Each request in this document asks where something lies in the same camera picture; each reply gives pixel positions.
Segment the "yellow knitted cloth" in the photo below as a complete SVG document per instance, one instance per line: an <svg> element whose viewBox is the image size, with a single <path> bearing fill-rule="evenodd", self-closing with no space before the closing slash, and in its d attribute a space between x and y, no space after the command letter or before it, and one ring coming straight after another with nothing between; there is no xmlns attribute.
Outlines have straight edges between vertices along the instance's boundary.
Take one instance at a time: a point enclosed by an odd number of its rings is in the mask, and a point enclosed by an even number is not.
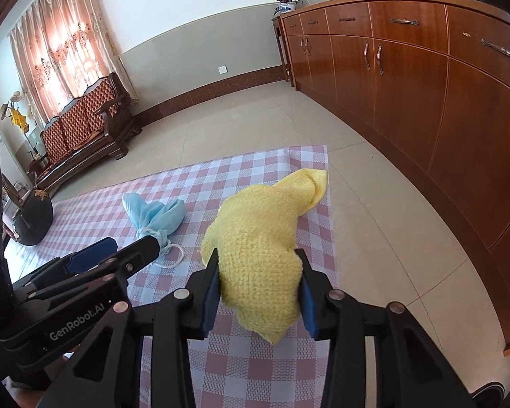
<svg viewBox="0 0 510 408"><path fill-rule="evenodd" d="M202 238L202 262L218 254L224 304L268 343L298 320L298 217L321 201L327 180L326 170L301 169L273 185L250 185L223 201Z"/></svg>

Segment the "black trash bin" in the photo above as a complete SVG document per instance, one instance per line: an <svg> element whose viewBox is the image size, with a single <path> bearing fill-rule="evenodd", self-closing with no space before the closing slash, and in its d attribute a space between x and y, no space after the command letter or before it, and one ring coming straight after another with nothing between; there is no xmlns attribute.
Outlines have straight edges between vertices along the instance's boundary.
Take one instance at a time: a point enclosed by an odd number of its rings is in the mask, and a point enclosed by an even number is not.
<svg viewBox="0 0 510 408"><path fill-rule="evenodd" d="M497 381L489 382L471 394L476 408L499 408L505 399L505 387Z"/></svg>

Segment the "light blue face mask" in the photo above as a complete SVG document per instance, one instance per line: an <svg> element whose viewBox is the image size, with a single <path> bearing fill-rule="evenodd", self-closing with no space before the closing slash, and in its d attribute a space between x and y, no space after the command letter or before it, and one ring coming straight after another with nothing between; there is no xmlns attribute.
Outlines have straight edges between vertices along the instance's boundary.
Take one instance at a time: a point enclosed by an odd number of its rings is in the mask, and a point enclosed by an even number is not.
<svg viewBox="0 0 510 408"><path fill-rule="evenodd" d="M187 214L183 200L169 203L153 201L148 203L138 193L127 192L122 196L124 210L141 239L151 236L158 242L160 252L155 263L163 269L174 269L184 259L181 245L170 240L170 236L180 227Z"/></svg>

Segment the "wooden sofa bench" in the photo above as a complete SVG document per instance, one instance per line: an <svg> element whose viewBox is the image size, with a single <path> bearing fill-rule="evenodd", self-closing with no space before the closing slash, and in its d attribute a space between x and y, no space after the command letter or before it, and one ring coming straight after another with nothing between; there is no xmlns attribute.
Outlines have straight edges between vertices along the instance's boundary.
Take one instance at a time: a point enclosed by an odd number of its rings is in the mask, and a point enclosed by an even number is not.
<svg viewBox="0 0 510 408"><path fill-rule="evenodd" d="M127 139L141 132L130 106L131 97L115 73L71 100L40 133L48 164L36 176L36 187L52 190L104 157L125 157Z"/></svg>

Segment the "yellow flower decoration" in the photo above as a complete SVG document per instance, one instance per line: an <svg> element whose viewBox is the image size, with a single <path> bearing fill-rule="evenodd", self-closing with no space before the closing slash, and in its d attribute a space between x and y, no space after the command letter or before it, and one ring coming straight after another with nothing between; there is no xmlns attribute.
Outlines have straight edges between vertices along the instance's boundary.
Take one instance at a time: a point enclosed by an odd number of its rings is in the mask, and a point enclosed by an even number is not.
<svg viewBox="0 0 510 408"><path fill-rule="evenodd" d="M30 130L30 126L26 120L26 116L23 115L18 108L18 103L22 100L22 97L23 96L20 91L15 91L12 94L12 97L10 97L10 100L1 105L0 114L2 120L9 118L11 123L20 129L26 143L28 144L29 153L32 156L33 147L27 135Z"/></svg>

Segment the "pink patterned curtain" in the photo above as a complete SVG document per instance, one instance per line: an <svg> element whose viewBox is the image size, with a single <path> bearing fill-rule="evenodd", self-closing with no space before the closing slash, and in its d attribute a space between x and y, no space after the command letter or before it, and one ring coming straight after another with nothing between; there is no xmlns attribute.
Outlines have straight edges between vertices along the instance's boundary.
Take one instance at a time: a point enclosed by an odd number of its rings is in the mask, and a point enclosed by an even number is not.
<svg viewBox="0 0 510 408"><path fill-rule="evenodd" d="M34 0L9 39L20 82L41 125L111 73L138 100L99 0Z"/></svg>

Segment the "wooden sideboard cabinet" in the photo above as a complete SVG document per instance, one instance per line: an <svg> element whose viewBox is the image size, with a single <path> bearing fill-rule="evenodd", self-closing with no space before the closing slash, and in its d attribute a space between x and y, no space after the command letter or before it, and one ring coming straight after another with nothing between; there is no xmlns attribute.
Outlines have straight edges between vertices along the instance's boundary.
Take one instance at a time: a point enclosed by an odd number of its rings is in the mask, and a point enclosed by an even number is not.
<svg viewBox="0 0 510 408"><path fill-rule="evenodd" d="M474 264L510 356L510 15L334 0L279 19L295 87L422 192Z"/></svg>

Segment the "potted plant blue vase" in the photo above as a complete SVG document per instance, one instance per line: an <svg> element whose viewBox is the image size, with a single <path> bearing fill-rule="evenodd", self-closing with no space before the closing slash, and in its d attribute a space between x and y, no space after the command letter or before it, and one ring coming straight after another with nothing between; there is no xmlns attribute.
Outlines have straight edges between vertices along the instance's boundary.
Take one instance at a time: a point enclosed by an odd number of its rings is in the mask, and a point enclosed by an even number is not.
<svg viewBox="0 0 510 408"><path fill-rule="evenodd" d="M274 15L281 15L287 12L294 11L296 6L302 0L277 0L276 8L274 9Z"/></svg>

